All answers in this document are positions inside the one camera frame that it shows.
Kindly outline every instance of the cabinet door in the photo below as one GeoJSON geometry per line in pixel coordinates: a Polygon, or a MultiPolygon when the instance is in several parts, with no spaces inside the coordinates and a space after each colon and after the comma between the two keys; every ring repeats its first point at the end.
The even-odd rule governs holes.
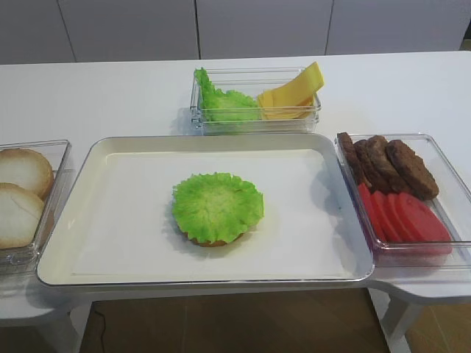
{"type": "Polygon", "coordinates": [[[197,59],[193,0],[59,0],[77,61],[197,59]]]}
{"type": "Polygon", "coordinates": [[[458,50],[470,0],[335,0],[327,54],[458,50]]]}
{"type": "Polygon", "coordinates": [[[324,55],[332,0],[196,0],[202,59],[324,55]]]}
{"type": "Polygon", "coordinates": [[[0,1],[0,64],[73,61],[56,0],[0,1]]]}

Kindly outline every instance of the plastic container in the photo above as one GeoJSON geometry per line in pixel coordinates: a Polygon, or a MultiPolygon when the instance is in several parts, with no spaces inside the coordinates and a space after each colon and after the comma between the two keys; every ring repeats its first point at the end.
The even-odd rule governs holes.
{"type": "MultiPolygon", "coordinates": [[[[357,208],[364,233],[378,267],[469,268],[471,266],[471,193],[435,140],[424,134],[383,135],[387,140],[407,143],[425,163],[439,186],[439,195],[426,202],[450,233],[451,242],[384,243],[375,234],[358,193],[342,147],[336,140],[341,169],[357,208]]],[[[350,135],[353,142],[372,135],[350,135]]]]}
{"type": "MultiPolygon", "coordinates": [[[[231,70],[207,70],[208,76],[216,88],[224,92],[237,90],[254,99],[272,88],[280,87],[291,81],[304,68],[253,68],[231,70]]],[[[239,108],[239,109],[203,109],[202,97],[196,77],[193,80],[191,94],[191,121],[194,128],[203,135],[232,135],[249,133],[300,133],[313,132],[319,121],[320,101],[313,95],[313,106],[309,107],[279,107],[279,108],[239,108]],[[302,113],[304,118],[291,120],[262,120],[263,113],[302,113]],[[209,121],[208,113],[217,114],[224,121],[209,121]],[[234,121],[235,114],[254,113],[258,120],[234,121]]]]}
{"type": "Polygon", "coordinates": [[[32,149],[40,152],[51,163],[54,183],[43,209],[32,242],[19,248],[0,250],[0,275],[33,271],[42,245],[46,242],[65,203],[66,185],[71,183],[67,169],[71,144],[67,140],[1,145],[3,149],[32,149]]]}

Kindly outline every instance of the cheese slice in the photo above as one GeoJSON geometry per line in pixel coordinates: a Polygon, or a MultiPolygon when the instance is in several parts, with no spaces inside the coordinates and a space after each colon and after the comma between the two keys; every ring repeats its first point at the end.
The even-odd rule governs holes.
{"type": "Polygon", "coordinates": [[[264,108],[263,119],[281,120],[302,118],[305,110],[280,109],[281,107],[312,107],[314,94],[324,85],[319,65],[314,62],[296,78],[283,86],[266,90],[258,96],[260,107],[264,108]]]}

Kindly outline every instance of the white table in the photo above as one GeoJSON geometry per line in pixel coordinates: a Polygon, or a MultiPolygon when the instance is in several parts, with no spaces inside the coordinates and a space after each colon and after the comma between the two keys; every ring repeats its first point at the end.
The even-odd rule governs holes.
{"type": "MultiPolygon", "coordinates": [[[[190,134],[188,105],[195,67],[306,66],[314,60],[326,81],[319,93],[322,111],[316,132],[329,138],[340,131],[428,133],[471,185],[471,163],[464,154],[471,144],[467,137],[471,128],[469,52],[4,65],[0,66],[0,143],[66,138],[72,143],[74,166],[79,168],[92,143],[101,138],[190,134]]],[[[470,277],[469,271],[438,271],[424,277],[413,269],[377,268],[366,285],[393,295],[382,320],[391,350],[407,352],[403,333],[423,305],[471,301],[470,277]]],[[[222,292],[133,291],[119,297],[200,293],[222,292]]],[[[382,317],[388,303],[380,292],[371,293],[382,317]]],[[[41,329],[48,338],[58,327],[71,327],[71,321],[76,321],[64,340],[51,340],[62,352],[70,352],[77,349],[70,341],[79,341],[83,334],[86,303],[112,298],[106,293],[60,296],[39,285],[34,276],[1,278],[0,326],[48,323],[41,329]],[[85,306],[73,311],[71,319],[65,316],[81,304],[85,306]]]]}

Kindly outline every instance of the white tray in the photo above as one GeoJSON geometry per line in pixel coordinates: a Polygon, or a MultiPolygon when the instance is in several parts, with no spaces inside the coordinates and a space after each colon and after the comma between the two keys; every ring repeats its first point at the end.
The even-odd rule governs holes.
{"type": "Polygon", "coordinates": [[[371,251],[320,135],[108,138],[95,144],[38,264],[48,285],[357,282],[371,251]],[[184,239],[172,188],[230,172],[263,193],[255,230],[219,248],[184,239]]]}

